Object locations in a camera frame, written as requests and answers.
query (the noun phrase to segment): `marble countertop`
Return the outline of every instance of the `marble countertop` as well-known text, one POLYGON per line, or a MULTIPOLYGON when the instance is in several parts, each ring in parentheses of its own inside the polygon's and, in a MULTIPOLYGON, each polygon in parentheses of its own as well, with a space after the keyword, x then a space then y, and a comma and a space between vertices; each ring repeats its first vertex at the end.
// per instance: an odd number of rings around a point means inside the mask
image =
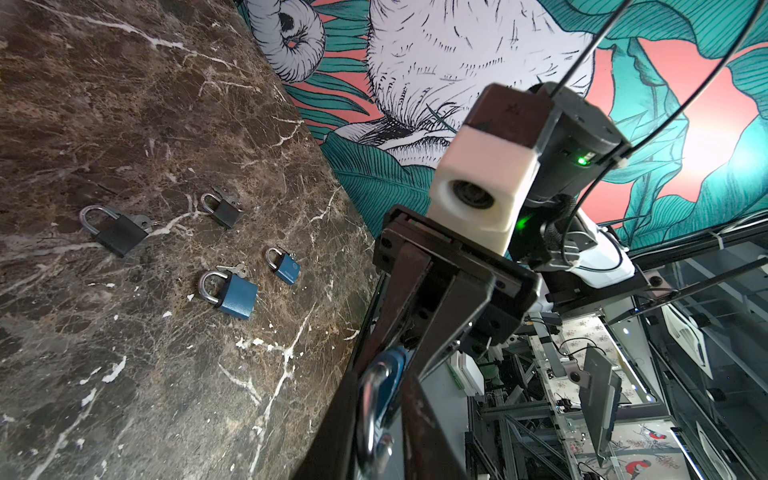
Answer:
POLYGON ((225 0, 0 10, 0 478, 288 478, 376 284, 373 238, 247 27, 225 0), (212 187, 242 205, 232 230, 202 211, 212 187), (118 258, 81 228, 91 204, 157 224, 118 258), (238 263, 247 321, 196 294, 238 263))

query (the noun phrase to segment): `small blue padlock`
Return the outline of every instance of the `small blue padlock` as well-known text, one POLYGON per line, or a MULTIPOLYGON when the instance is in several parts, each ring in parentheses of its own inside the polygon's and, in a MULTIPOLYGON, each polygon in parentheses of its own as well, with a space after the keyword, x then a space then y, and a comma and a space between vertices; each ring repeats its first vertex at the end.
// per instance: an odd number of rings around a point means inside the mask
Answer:
POLYGON ((218 270, 204 273, 197 283, 197 290, 200 292, 200 296, 219 310, 242 320, 248 320, 250 317, 251 312, 253 312, 253 305, 256 303, 256 296, 259 294, 259 287, 248 280, 243 280, 233 273, 227 275, 218 270), (224 279, 224 286, 219 291, 220 298, 216 298, 205 290, 205 280, 212 276, 219 276, 224 279))
POLYGON ((266 263, 272 268, 275 275, 280 277, 283 282, 289 285, 296 283, 296 280, 299 278, 299 272, 301 272, 301 267, 290 257, 290 255, 288 255, 288 253, 283 252, 279 248, 272 247, 267 249, 264 253, 264 257, 266 258, 266 263), (273 262, 270 259, 270 253, 272 252, 277 253, 276 262, 273 262))

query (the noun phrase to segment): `padlock body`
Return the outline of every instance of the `padlock body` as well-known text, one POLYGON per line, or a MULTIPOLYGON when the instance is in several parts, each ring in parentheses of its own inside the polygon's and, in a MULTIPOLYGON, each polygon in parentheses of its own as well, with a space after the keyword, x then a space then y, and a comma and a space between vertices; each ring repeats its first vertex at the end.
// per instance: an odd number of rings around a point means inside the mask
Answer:
POLYGON ((291 258, 287 253, 284 253, 280 256, 280 258, 277 259, 277 263, 275 264, 277 265, 275 275, 280 277, 283 282, 289 285, 296 283, 296 281, 299 279, 299 272, 301 272, 301 267, 293 258, 291 258))
POLYGON ((96 241, 107 247, 118 257, 125 257, 128 252, 133 250, 146 237, 147 232, 133 223, 130 218, 120 215, 112 225, 99 232, 96 236, 96 241))
POLYGON ((219 202, 218 207, 214 210, 214 218, 216 221, 228 230, 234 226, 238 217, 240 217, 239 210, 226 200, 219 202))
POLYGON ((253 312, 253 305, 256 303, 258 294, 258 286, 237 275, 229 275, 219 292, 218 297, 221 304, 218 308, 222 312, 234 315, 241 320, 248 320, 251 312, 253 312))

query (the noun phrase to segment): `padlock shackle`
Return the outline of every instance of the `padlock shackle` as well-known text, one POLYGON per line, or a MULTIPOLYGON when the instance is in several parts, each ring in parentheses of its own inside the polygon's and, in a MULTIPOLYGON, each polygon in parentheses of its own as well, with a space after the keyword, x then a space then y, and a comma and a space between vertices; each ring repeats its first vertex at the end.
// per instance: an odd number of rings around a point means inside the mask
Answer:
POLYGON ((277 265, 272 260, 270 260, 270 252, 277 252, 278 255, 285 255, 285 252, 277 247, 270 247, 266 249, 266 252, 264 252, 264 259, 266 260, 266 264, 269 265, 272 270, 277 270, 277 265))
POLYGON ((207 302, 218 306, 221 304, 221 300, 219 300, 215 296, 208 293, 207 290, 205 290, 205 281, 212 276, 219 276, 225 280, 229 278, 229 275, 227 275, 226 273, 222 273, 219 270, 211 270, 206 273, 203 273, 203 276, 200 277, 200 281, 197 282, 197 291, 200 293, 200 296, 202 296, 207 302))
POLYGON ((78 215, 78 218, 80 219, 80 224, 83 226, 83 228, 85 228, 86 230, 88 230, 89 232, 91 232, 94 235, 98 235, 99 231, 96 230, 96 228, 93 225, 91 225, 88 222, 88 219, 85 217, 86 215, 88 215, 88 212, 91 212, 93 210, 100 210, 100 211, 104 212, 105 214, 107 214, 109 217, 114 218, 115 220, 120 218, 119 214, 116 214, 112 210, 109 210, 106 207, 102 207, 101 205, 88 205, 83 210, 80 210, 80 214, 78 215))
POLYGON ((211 207, 208 207, 208 204, 205 203, 205 198, 206 197, 211 197, 211 198, 213 198, 218 203, 221 203, 222 200, 216 194, 206 193, 206 194, 200 195, 200 203, 203 205, 203 210, 205 210, 209 214, 213 215, 214 214, 214 209, 212 209, 211 207))

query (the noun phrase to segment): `large black padlock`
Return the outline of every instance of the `large black padlock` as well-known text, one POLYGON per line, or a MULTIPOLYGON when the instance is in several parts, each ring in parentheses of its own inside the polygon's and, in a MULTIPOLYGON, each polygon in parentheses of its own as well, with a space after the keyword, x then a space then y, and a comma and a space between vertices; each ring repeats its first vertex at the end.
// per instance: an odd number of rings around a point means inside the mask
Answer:
POLYGON ((229 313, 239 319, 248 320, 259 294, 259 287, 233 273, 227 275, 218 270, 211 270, 200 277, 200 281, 197 282, 197 291, 200 292, 200 296, 222 312, 229 313), (224 279, 224 286, 219 291, 219 298, 208 293, 205 288, 205 281, 212 276, 224 279))
POLYGON ((213 215, 214 219, 216 219, 222 227, 228 230, 234 226, 242 213, 242 210, 216 194, 202 194, 200 196, 200 202, 203 204, 203 210, 213 215), (208 197, 218 202, 215 209, 209 207, 208 204, 205 203, 205 199, 208 197))
POLYGON ((279 248, 272 247, 264 253, 264 258, 275 275, 280 277, 283 282, 293 285, 299 279, 301 267, 288 253, 283 252, 279 248), (274 262, 270 259, 270 253, 272 252, 277 253, 277 260, 274 262))
POLYGON ((131 220, 130 217, 115 213, 101 205, 90 205, 80 210, 79 217, 83 227, 96 236, 96 241, 107 247, 118 257, 125 257, 128 252, 133 250, 135 246, 147 237, 147 232, 131 220), (96 230, 85 217, 88 212, 93 210, 100 210, 109 217, 114 218, 113 224, 101 231, 96 230))

